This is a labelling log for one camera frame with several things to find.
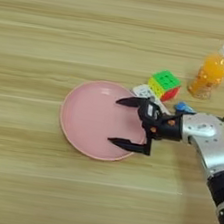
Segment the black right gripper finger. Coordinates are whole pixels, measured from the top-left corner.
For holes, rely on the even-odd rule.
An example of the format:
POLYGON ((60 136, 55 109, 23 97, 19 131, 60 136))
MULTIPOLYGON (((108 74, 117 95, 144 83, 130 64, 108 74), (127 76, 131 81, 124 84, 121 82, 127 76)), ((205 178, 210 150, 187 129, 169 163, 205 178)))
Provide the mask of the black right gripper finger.
POLYGON ((146 101, 145 98, 128 97, 128 98, 121 98, 117 100, 116 103, 119 105, 128 106, 130 108, 134 107, 139 108, 145 101, 146 101))
POLYGON ((120 147, 120 149, 127 150, 128 152, 141 153, 144 155, 151 154, 152 140, 148 138, 145 144, 135 144, 128 139, 110 137, 109 141, 113 145, 120 147))

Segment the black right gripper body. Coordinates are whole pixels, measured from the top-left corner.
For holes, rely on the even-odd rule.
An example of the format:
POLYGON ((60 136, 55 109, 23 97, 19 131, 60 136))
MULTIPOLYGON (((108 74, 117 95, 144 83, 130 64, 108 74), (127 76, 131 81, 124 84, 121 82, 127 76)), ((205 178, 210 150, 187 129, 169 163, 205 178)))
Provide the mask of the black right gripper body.
POLYGON ((166 115, 158 110, 147 109, 143 113, 142 127, 150 139, 179 142, 182 140, 181 121, 180 115, 166 115))

